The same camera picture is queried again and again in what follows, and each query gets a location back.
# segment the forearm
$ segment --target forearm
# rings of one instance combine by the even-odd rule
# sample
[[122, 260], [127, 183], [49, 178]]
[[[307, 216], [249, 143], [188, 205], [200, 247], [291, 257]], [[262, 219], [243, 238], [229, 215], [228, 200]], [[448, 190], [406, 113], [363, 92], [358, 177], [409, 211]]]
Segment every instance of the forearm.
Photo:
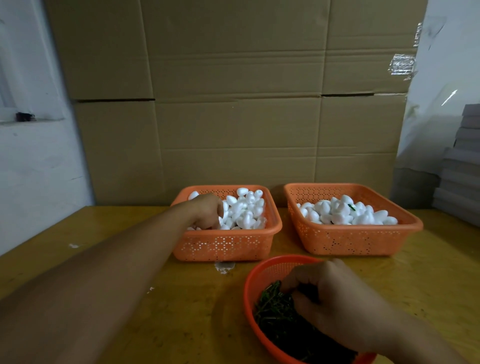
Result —
[[176, 205], [1, 301], [0, 362], [93, 362], [194, 220], [186, 204]]
[[425, 322], [400, 314], [395, 339], [383, 353], [395, 364], [468, 364]]

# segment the orange plastic basket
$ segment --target orange plastic basket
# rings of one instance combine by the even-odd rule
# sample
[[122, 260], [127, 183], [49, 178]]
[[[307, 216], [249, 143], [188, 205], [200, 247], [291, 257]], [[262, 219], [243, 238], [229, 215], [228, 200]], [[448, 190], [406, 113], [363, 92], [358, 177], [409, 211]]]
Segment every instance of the orange plastic basket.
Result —
[[[260, 294], [265, 288], [267, 288], [272, 282], [285, 278], [294, 267], [302, 264], [317, 263], [319, 261], [319, 259], [305, 255], [276, 256], [261, 262], [252, 269], [245, 282], [243, 288], [243, 308], [248, 323], [252, 327], [255, 335], [260, 339], [260, 342], [267, 348], [273, 357], [282, 364], [302, 364], [302, 362], [281, 351], [260, 330], [253, 318], [255, 303], [258, 301]], [[361, 353], [357, 356], [357, 359], [353, 364], [371, 364], [376, 356], [377, 355], [373, 353]]]
[[186, 231], [173, 250], [173, 255], [178, 260], [195, 262], [218, 260], [225, 262], [262, 260], [268, 257], [272, 247], [273, 235], [282, 230], [282, 220], [268, 188], [254, 184], [190, 186], [180, 191], [172, 206], [186, 201], [193, 191], [200, 194], [213, 193], [222, 200], [227, 195], [237, 197], [239, 187], [264, 192], [262, 198], [265, 200], [264, 216], [267, 219], [265, 229]]
[[[422, 221], [374, 190], [354, 183], [290, 183], [284, 187], [288, 212], [305, 249], [317, 255], [393, 255], [406, 237], [423, 229]], [[296, 204], [350, 196], [355, 202], [387, 210], [398, 225], [319, 225], [300, 213]]]

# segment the person's right hand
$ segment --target person's right hand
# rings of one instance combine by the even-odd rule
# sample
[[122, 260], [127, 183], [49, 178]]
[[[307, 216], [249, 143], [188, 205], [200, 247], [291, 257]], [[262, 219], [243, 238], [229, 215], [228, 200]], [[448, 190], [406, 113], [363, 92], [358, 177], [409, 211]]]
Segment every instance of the person's right hand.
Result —
[[[295, 290], [300, 283], [318, 288], [320, 305]], [[382, 354], [396, 340], [401, 314], [341, 260], [297, 266], [281, 290], [293, 291], [297, 312], [349, 349]]]

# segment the wooden tabletop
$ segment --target wooden tabletop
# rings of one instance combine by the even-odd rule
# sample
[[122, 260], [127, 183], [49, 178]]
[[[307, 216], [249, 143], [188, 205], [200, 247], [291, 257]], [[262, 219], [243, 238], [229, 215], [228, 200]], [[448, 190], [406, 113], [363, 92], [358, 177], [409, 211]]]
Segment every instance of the wooden tabletop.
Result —
[[[41, 272], [165, 207], [85, 207], [0, 257], [0, 298]], [[413, 211], [425, 230], [392, 258], [345, 262], [394, 305], [437, 328], [471, 363], [480, 363], [480, 229], [435, 210]], [[307, 254], [286, 209], [271, 256]], [[242, 311], [255, 263], [220, 274], [213, 263], [170, 257], [100, 363], [275, 363]], [[378, 358], [376, 363], [389, 363]]]

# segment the person's left hand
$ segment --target person's left hand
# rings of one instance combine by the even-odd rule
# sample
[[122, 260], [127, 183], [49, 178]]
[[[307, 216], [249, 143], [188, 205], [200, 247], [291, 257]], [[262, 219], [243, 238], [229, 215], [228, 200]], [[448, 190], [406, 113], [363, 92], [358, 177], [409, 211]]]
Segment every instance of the person's left hand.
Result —
[[223, 202], [214, 194], [201, 194], [187, 202], [195, 213], [194, 224], [200, 229], [218, 229], [218, 217], [223, 217]]

